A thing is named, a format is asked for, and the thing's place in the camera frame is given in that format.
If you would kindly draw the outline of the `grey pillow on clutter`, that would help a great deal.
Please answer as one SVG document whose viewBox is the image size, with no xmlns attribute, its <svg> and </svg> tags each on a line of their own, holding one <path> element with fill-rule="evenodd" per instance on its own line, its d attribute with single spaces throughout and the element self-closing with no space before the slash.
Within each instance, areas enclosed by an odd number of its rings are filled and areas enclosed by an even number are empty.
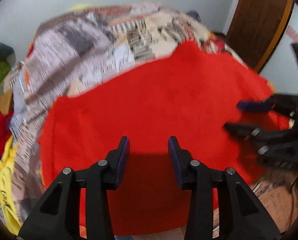
<svg viewBox="0 0 298 240">
<path fill-rule="evenodd" d="M 6 61 L 11 66 L 16 62 L 14 49 L 0 42 L 0 61 Z"/>
</svg>

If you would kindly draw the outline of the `yellow printed t-shirt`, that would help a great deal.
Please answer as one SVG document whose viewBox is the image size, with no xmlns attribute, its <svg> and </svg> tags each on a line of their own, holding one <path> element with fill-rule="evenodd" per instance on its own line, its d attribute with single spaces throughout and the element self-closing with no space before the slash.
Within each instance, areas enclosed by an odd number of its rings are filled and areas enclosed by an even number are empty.
<svg viewBox="0 0 298 240">
<path fill-rule="evenodd" d="M 5 143 L 0 159 L 0 205 L 7 229 L 17 235 L 21 224 L 12 197 L 12 177 L 18 145 L 13 146 L 13 140 L 14 137 L 11 135 Z"/>
</svg>

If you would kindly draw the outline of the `brown wooden door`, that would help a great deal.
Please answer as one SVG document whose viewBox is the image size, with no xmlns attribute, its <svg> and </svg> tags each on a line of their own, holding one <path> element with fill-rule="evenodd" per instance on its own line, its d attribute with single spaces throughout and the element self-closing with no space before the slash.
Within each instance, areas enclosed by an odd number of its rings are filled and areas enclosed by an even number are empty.
<svg viewBox="0 0 298 240">
<path fill-rule="evenodd" d="M 227 44 L 260 72 L 282 38 L 293 7 L 293 0 L 238 0 Z"/>
</svg>

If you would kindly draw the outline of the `newspaper print bed quilt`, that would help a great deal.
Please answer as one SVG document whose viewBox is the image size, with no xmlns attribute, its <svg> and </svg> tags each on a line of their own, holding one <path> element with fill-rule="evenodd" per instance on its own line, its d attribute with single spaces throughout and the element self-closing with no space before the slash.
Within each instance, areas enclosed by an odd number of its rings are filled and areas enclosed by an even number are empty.
<svg viewBox="0 0 298 240">
<path fill-rule="evenodd" d="M 157 2 L 91 7 L 42 23 L 24 61 L 4 80 L 13 91 L 9 129 L 17 144 L 12 197 L 22 226 L 42 192 L 37 139 L 62 95 L 75 97 L 129 70 L 169 56 L 194 41 L 215 58 L 228 57 L 243 80 L 261 80 L 224 41 L 194 18 Z"/>
</svg>

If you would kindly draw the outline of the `red jacket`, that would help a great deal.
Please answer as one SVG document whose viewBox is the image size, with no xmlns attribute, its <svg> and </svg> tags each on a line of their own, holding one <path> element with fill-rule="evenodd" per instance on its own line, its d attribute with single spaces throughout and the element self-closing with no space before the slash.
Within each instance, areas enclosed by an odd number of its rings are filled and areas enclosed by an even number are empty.
<svg viewBox="0 0 298 240">
<path fill-rule="evenodd" d="M 171 56 L 143 64 L 75 97 L 57 98 L 39 138 L 41 174 L 49 186 L 65 167 L 82 170 L 106 157 L 121 137 L 130 155 L 121 185 L 108 193 L 114 234 L 145 235 L 186 224 L 189 191 L 176 183 L 167 141 L 210 168 L 234 168 L 246 183 L 265 168 L 255 149 L 223 129 L 245 122 L 267 131 L 287 129 L 274 112 L 242 113 L 237 103 L 261 101 L 272 90 L 266 79 L 229 53 L 209 54 L 195 42 L 177 46 Z"/>
</svg>

